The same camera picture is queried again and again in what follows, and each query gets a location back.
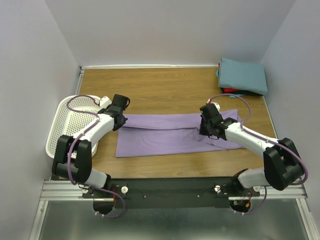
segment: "folded cloth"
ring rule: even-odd
[[[240,121],[237,110],[221,112],[222,117]],[[138,157],[238,149],[241,145],[199,134],[201,117],[193,114],[126,114],[118,130],[115,156]]]
[[[227,58],[222,58],[220,62],[218,86],[247,90],[260,95],[265,95],[268,91],[262,64],[239,62]]]

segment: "stack of folded clothes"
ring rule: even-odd
[[[262,64],[222,58],[217,75],[222,93],[263,96],[268,92]]]

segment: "bolt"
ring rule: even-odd
[[[254,186],[253,190],[258,193],[260,191],[260,186]]]
[[[215,191],[217,194],[219,194],[219,193],[221,192],[220,186],[219,186],[219,185],[216,185],[216,186],[214,187],[214,191]]]

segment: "wire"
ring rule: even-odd
[[[125,108],[129,107],[131,101],[130,101],[130,98],[128,98],[128,104],[125,106]]]
[[[75,113],[91,114],[91,115],[93,115],[93,116],[96,117],[96,121],[95,121],[92,125],[90,125],[89,127],[87,127],[82,133],[79,134],[79,136],[77,136],[77,137],[73,140],[73,142],[71,143],[69,152],[68,152],[68,154],[67,154],[67,172],[68,172],[69,180],[70,180],[70,182],[71,182],[73,185],[76,185],[76,184],[77,184],[76,181],[73,179],[72,173],[71,173],[71,155],[72,155],[72,153],[73,153],[73,151],[74,151],[74,147],[75,147],[77,141],[78,141],[82,136],[84,136],[90,129],[92,129],[94,126],[96,126],[96,125],[99,123],[99,121],[100,121],[100,117],[99,117],[99,115],[98,115],[97,113],[90,112],[90,111],[76,110],[76,109],[73,109],[72,107],[70,107],[70,103],[71,103],[74,99],[79,98],[79,97],[90,98],[90,99],[92,99],[93,102],[96,104],[96,100],[95,100],[92,96],[89,96],[89,95],[76,95],[76,96],[72,97],[72,98],[66,103],[66,107],[67,107],[70,111],[75,112]],[[104,218],[108,218],[108,219],[114,219],[114,218],[120,217],[120,216],[125,212],[126,203],[125,203],[124,199],[123,199],[118,193],[116,193],[116,192],[114,192],[114,191],[109,191],[109,190],[106,190],[106,189],[104,189],[104,188],[97,187],[97,186],[92,186],[92,185],[91,185],[90,187],[93,188],[93,189],[97,189],[97,190],[100,190],[100,191],[109,193],[109,194],[113,194],[114,196],[118,197],[118,198],[121,200],[121,202],[122,202],[122,211],[121,211],[119,214],[117,214],[117,215],[112,215],[112,216],[108,216],[108,215],[104,215],[104,214],[101,214],[101,213],[97,212],[97,213],[96,213],[97,215],[100,215],[100,216],[102,216],[102,217],[104,217]]]
[[[254,136],[254,137],[256,137],[256,138],[258,138],[258,139],[260,139],[260,140],[269,142],[269,143],[271,143],[271,144],[273,144],[273,145],[276,145],[276,146],[280,147],[281,149],[283,149],[283,150],[287,151],[289,154],[291,154],[295,159],[297,159],[297,161],[299,162],[299,164],[301,165],[301,167],[302,167],[302,169],[303,169],[304,178],[303,178],[301,181],[292,183],[292,185],[304,184],[304,183],[307,181],[308,177],[309,177],[309,172],[308,172],[307,166],[306,166],[305,163],[302,161],[302,159],[301,159],[297,154],[295,154],[292,150],[290,150],[289,148],[287,148],[286,146],[283,146],[283,145],[281,145],[281,144],[278,143],[278,142],[269,140],[269,139],[266,138],[266,137],[257,135],[257,134],[255,134],[255,133],[247,130],[247,129],[244,127],[244,123],[245,123],[246,121],[248,121],[249,118],[251,118],[251,116],[252,116],[252,110],[251,110],[251,107],[250,107],[249,103],[248,103],[246,100],[244,100],[242,97],[240,97],[240,96],[238,96],[238,95],[236,95],[236,94],[232,94],[232,93],[223,93],[223,94],[219,94],[219,95],[216,95],[216,96],[210,98],[209,103],[211,103],[212,99],[215,99],[215,98],[218,98],[218,97],[221,97],[221,96],[234,96],[234,97],[240,99],[241,101],[243,101],[243,102],[245,103],[245,105],[247,105],[247,107],[248,107],[248,109],[249,109],[249,115],[246,117],[245,120],[243,120],[243,121],[240,123],[241,129],[242,129],[245,133],[250,134],[251,136]]]
[[[250,198],[249,198],[249,200],[250,200],[250,199],[251,199],[251,197],[252,197],[250,190],[248,190],[248,192],[247,192],[247,193],[248,193],[248,194],[250,193]],[[237,204],[242,203],[242,202],[243,202],[243,200],[244,200],[246,197],[247,197],[247,194],[246,194],[242,199],[240,199],[239,201],[236,201],[236,202],[237,202]]]
[[[266,202],[266,199],[267,199],[267,187],[265,186],[264,187],[264,198],[263,198],[263,200],[262,200],[262,202],[260,203],[259,206],[257,206],[255,209],[253,209],[252,211],[249,211],[249,212],[239,212],[239,211],[237,211],[237,213],[240,213],[240,214],[243,214],[243,215],[254,214],[256,211],[258,211],[263,206],[263,204]]]
[[[245,206],[248,206],[248,207],[249,207],[250,204],[251,204],[252,194],[251,194],[251,191],[250,191],[250,190],[248,190],[248,192],[249,192],[250,198],[249,198],[248,203],[247,203]]]

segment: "glass panel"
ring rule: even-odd
[[[295,199],[270,199],[242,216],[226,208],[127,209],[116,219],[95,216],[92,202],[52,201],[42,240],[303,240]]]

